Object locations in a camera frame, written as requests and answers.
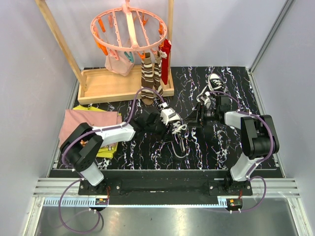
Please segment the pink round clip hanger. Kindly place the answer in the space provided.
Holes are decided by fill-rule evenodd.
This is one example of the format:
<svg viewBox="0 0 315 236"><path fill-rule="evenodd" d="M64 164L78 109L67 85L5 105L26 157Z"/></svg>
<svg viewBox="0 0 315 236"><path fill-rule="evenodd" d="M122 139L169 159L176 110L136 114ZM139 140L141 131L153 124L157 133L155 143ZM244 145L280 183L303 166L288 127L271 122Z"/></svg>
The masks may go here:
<svg viewBox="0 0 315 236"><path fill-rule="evenodd" d="M126 0L121 7L96 15L90 30L93 39L105 56L120 60L122 52L133 63L133 54L144 57L146 51L156 53L169 38L169 23L148 10L132 7Z"/></svg>

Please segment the yellow folded t-shirt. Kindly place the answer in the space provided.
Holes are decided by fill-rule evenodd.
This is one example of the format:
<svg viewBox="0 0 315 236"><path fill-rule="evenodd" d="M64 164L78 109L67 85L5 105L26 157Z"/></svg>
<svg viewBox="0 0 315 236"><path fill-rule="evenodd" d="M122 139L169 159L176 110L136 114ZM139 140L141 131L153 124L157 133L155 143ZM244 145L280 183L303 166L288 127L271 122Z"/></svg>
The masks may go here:
<svg viewBox="0 0 315 236"><path fill-rule="evenodd" d="M73 110L78 111L79 121L86 122L90 126L103 127L117 125L122 122L122 116L117 111L105 111L97 107L83 107L82 105L74 107ZM117 147L117 143L102 146L97 153L97 157L111 159Z"/></svg>

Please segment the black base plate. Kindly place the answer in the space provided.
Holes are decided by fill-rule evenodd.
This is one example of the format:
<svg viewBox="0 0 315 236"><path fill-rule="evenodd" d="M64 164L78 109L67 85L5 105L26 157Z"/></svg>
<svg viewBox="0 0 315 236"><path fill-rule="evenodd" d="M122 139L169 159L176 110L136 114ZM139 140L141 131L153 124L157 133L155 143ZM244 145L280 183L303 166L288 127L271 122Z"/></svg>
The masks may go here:
<svg viewBox="0 0 315 236"><path fill-rule="evenodd" d="M123 196L146 192L197 192L210 196L251 196L254 182L228 186L227 170L103 170L97 186L79 182L79 195Z"/></svg>

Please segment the black marble pattern mat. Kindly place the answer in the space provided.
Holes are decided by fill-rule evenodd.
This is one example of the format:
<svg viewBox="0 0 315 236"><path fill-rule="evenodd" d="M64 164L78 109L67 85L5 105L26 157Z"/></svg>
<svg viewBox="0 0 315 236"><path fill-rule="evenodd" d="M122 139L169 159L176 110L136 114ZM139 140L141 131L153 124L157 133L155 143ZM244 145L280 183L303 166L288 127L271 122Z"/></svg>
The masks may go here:
<svg viewBox="0 0 315 236"><path fill-rule="evenodd" d="M174 96L166 102L180 116L186 117L196 105L196 97L207 84L208 76L216 73L233 96L233 109L260 114L252 78L245 67L208 66L173 67L171 69ZM212 122L203 128L189 128L185 132L186 156L179 159L174 145L144 134L130 142L118 144L113 157L97 158L102 170L211 170L232 167L241 155L240 132Z"/></svg>

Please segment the black sneaker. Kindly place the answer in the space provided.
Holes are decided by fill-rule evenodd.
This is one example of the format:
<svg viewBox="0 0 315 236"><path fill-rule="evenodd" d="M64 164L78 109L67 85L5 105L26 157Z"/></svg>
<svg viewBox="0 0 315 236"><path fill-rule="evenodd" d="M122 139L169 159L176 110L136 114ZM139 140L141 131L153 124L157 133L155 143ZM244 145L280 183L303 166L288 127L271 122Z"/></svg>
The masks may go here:
<svg viewBox="0 0 315 236"><path fill-rule="evenodd" d="M177 116L178 116L179 120L183 122L182 118L180 117L180 115L178 113L177 113ZM185 133L186 133L186 131L182 131L181 134L175 134L175 135L172 134L173 138L174 138L174 140L171 142L173 153L179 159L183 159L187 155L187 148L185 146L185 141L184 141Z"/></svg>
<svg viewBox="0 0 315 236"><path fill-rule="evenodd" d="M227 92L226 84L216 73L212 73L208 76L208 87L210 91Z"/></svg>

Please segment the pink cloth hanging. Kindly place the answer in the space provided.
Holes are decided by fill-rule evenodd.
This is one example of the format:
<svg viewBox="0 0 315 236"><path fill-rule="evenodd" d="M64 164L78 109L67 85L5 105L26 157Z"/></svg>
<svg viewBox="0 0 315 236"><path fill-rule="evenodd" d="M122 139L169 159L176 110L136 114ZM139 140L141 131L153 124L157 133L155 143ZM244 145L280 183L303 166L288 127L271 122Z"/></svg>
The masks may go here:
<svg viewBox="0 0 315 236"><path fill-rule="evenodd" d="M134 63L130 62L124 52L118 52L118 55L119 60L116 60L111 53L108 53L105 61L105 68L110 72L127 76L134 67Z"/></svg>

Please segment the wooden rack frame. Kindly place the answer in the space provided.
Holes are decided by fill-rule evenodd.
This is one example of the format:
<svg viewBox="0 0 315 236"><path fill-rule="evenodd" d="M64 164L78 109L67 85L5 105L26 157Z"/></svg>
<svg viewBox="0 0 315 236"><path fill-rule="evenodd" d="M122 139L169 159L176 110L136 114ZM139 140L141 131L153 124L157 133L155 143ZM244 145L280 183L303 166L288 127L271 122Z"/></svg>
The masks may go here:
<svg viewBox="0 0 315 236"><path fill-rule="evenodd" d="M48 5L44 0L35 2L79 82L77 100L81 105L141 98L141 94L137 93L141 84L140 65L135 65L127 76L116 74L106 68L79 69Z"/></svg>

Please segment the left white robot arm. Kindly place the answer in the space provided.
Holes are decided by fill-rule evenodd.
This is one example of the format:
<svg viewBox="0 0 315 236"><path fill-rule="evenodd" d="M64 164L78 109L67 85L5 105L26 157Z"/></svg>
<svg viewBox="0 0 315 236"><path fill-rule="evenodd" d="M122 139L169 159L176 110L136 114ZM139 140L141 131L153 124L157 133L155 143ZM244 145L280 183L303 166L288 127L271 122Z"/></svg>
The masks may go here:
<svg viewBox="0 0 315 236"><path fill-rule="evenodd" d="M92 127L86 122L82 123L61 146L63 164L76 171L82 180L88 181L89 189L100 195L106 190L104 175L95 163L100 148L130 141L142 132L163 136L169 122L170 118L162 111L160 114L141 114L121 124L105 127Z"/></svg>

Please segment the aluminium rail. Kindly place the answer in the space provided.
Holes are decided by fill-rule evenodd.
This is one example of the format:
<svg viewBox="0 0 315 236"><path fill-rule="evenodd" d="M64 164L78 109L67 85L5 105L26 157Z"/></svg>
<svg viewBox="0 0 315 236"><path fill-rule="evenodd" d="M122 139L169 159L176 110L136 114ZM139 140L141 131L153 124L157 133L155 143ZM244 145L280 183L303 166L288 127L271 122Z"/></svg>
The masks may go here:
<svg viewBox="0 0 315 236"><path fill-rule="evenodd" d="M48 206L89 206L89 207L226 207L234 199L253 198L299 198L294 180L289 178L267 178L254 182L251 196L210 196L197 192L146 192L129 193L123 196L79 195L79 182L73 178L40 178L33 196L43 197Z"/></svg>

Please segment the brown striped sock right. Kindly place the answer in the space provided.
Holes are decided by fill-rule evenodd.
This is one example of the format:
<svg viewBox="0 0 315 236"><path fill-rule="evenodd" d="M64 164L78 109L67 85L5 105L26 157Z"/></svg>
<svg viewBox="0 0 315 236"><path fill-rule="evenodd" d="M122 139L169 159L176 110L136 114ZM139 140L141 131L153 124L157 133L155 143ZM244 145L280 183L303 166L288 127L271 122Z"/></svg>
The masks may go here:
<svg viewBox="0 0 315 236"><path fill-rule="evenodd" d="M155 56L155 64L154 64L154 71L153 71L153 77L154 77L154 89L159 93L159 95L163 96L163 88L161 85L161 71L162 71L162 57L161 52L157 51Z"/></svg>

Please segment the brown striped sock left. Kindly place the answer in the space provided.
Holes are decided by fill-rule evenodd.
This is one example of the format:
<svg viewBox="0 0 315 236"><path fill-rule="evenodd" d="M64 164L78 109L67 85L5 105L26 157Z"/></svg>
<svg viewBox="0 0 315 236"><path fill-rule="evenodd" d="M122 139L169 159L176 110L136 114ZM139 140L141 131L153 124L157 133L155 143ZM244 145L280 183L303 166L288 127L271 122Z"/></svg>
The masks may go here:
<svg viewBox="0 0 315 236"><path fill-rule="evenodd" d="M144 58L141 60L141 99L145 105L152 105L154 99L154 93L150 89L153 89L153 65L151 60L151 54L145 53Z"/></svg>

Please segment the white shoelace sneaker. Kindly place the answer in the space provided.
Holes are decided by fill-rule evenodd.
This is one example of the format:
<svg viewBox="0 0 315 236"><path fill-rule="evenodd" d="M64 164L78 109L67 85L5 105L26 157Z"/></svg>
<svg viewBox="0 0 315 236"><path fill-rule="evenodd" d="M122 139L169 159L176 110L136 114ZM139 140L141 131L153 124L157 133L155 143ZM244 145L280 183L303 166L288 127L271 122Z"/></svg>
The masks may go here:
<svg viewBox="0 0 315 236"><path fill-rule="evenodd" d="M209 84L197 96L197 98L196 98L197 102L205 102L205 100L207 100L213 94L215 94L215 91L225 91L225 88L223 85Z"/></svg>
<svg viewBox="0 0 315 236"><path fill-rule="evenodd" d="M182 131L186 131L187 130L187 124L183 123L182 121L177 121L175 123L172 124L172 134L181 134Z"/></svg>

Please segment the red sock hanging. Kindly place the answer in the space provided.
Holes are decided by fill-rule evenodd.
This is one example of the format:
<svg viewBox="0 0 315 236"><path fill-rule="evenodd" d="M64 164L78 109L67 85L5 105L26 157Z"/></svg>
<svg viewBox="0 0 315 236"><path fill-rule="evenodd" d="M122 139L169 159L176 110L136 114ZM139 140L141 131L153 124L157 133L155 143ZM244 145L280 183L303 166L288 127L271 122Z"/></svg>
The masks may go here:
<svg viewBox="0 0 315 236"><path fill-rule="evenodd" d="M161 79L165 85L168 83L168 70L169 70L169 56L171 52L171 43L168 39L165 39L163 46L161 47L162 51L162 71Z"/></svg>

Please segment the brown striped sock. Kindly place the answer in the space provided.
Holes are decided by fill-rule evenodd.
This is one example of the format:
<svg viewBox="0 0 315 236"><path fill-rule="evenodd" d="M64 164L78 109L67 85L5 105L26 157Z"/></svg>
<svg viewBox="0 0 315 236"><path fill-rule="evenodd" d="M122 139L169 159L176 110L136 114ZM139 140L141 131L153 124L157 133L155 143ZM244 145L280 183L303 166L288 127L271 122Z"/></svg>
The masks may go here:
<svg viewBox="0 0 315 236"><path fill-rule="evenodd" d="M154 99L154 93L150 89L153 89L153 65L151 60L151 54L145 53L144 58L141 60L141 99L145 105L152 105Z"/></svg>
<svg viewBox="0 0 315 236"><path fill-rule="evenodd" d="M161 71L162 71L162 57L161 52L157 51L155 56L155 64L154 64L154 71L153 71L153 77L154 77L154 89L159 93L159 95L163 96L163 88L161 85Z"/></svg>

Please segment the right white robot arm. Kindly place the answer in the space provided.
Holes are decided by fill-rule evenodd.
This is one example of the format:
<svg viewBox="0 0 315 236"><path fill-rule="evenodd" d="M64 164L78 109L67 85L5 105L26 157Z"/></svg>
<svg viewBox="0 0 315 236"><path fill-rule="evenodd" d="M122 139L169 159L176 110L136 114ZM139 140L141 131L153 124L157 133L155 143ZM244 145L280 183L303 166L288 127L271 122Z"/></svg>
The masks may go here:
<svg viewBox="0 0 315 236"><path fill-rule="evenodd" d="M240 191L241 183L250 180L261 162L279 151L280 144L270 115L233 111L231 99L229 95L216 96L216 104L212 109L205 102L197 102L184 121L191 127L203 127L210 121L218 121L240 130L242 154L228 171L223 183L224 191L234 195Z"/></svg>

